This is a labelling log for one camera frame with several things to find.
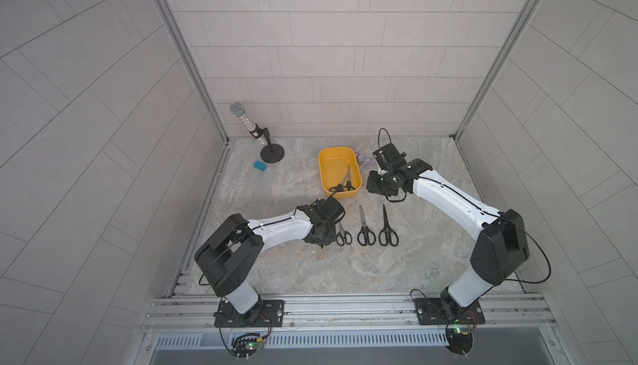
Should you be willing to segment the yellow plastic storage box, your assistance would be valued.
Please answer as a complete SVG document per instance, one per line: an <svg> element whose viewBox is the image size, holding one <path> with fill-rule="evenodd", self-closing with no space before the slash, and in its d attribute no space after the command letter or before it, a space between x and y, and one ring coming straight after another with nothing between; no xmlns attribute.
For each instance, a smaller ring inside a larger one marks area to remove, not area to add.
<svg viewBox="0 0 638 365"><path fill-rule="evenodd" d="M362 187L362 175L360 172L355 152L349 147L327 147L318 154L318 162L322 188L327 197L331 193L329 189L339 184L347 175L348 167L351 167L352 185L355 187L351 192L338 192L335 199L345 199L355 197Z"/></svg>

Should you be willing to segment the silver blade black scissors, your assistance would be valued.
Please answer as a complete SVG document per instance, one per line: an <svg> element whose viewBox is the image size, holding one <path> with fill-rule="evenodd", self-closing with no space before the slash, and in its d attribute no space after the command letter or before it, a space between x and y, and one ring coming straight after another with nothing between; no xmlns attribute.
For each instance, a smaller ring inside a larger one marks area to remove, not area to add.
<svg viewBox="0 0 638 365"><path fill-rule="evenodd" d="M367 225L367 220L365 218L365 212L362 205L359 205L360 219L361 219L361 228L357 234L357 242L361 246L371 246L376 243L375 233L369 228Z"/></svg>

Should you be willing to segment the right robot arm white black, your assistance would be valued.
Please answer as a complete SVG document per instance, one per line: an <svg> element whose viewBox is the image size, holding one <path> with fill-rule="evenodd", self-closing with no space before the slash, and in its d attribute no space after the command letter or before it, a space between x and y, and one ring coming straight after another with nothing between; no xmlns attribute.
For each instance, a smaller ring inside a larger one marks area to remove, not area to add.
<svg viewBox="0 0 638 365"><path fill-rule="evenodd" d="M510 281L529 258L523 218L510 209L502 212L455 187L430 164L403 154L375 155L379 170L371 172L367 190L390 198L399 191L414 194L438 207L475 240L470 265L440 294L440 313L447 323L460 320L484 294Z"/></svg>

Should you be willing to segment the all black scissors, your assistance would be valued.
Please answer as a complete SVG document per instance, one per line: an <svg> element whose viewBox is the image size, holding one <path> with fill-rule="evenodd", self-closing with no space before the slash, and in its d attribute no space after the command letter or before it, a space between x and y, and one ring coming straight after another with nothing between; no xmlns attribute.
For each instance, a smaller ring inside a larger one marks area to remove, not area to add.
<svg viewBox="0 0 638 365"><path fill-rule="evenodd" d="M389 217L386 207L382 207L383 211L383 227L379 232L378 240L381 246L397 247L399 245L399 237L397 232L390 227Z"/></svg>

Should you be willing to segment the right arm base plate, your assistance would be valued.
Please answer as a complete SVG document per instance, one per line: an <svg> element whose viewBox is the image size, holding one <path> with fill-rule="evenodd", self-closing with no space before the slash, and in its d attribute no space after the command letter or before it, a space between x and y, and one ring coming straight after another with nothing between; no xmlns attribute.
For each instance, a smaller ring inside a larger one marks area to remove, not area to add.
<svg viewBox="0 0 638 365"><path fill-rule="evenodd" d="M470 307L462 309L459 316L454 319L445 315L441 308L441 298L427 299L420 297L413 299L413 303L419 325L421 326L452 326L453 324L474 326L486 323L483 309L478 300L475 300Z"/></svg>

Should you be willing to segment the small black scissors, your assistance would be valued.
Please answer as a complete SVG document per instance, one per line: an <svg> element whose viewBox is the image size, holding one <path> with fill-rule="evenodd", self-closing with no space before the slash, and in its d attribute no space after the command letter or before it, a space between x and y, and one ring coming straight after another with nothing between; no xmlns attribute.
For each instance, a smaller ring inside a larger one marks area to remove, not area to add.
<svg viewBox="0 0 638 365"><path fill-rule="evenodd" d="M339 246L351 245L353 242L352 234L343 228L341 222L338 223L336 242Z"/></svg>

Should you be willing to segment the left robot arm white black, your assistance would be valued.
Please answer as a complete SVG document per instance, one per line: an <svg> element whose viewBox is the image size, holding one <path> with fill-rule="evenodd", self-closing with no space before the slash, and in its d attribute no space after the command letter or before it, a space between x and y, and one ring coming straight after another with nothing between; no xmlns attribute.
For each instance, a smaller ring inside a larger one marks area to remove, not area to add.
<svg viewBox="0 0 638 365"><path fill-rule="evenodd" d="M247 278L259 255L284 243L301 240L324 247L337 241L337 224L346 212L333 197L317 199L287 214L247 220L236 213L228 217L194 254L202 271L199 284L210 286L225 299L215 326L262 326L265 303Z"/></svg>

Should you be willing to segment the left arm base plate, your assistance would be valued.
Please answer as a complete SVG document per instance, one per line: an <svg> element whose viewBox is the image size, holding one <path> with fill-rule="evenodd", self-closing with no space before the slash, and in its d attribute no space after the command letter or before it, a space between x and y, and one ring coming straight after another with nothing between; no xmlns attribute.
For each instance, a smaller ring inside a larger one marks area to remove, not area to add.
<svg viewBox="0 0 638 365"><path fill-rule="evenodd" d="M284 300L260 300L242 315L232 304L223 300L214 313L216 328L264 328L281 327L285 310Z"/></svg>

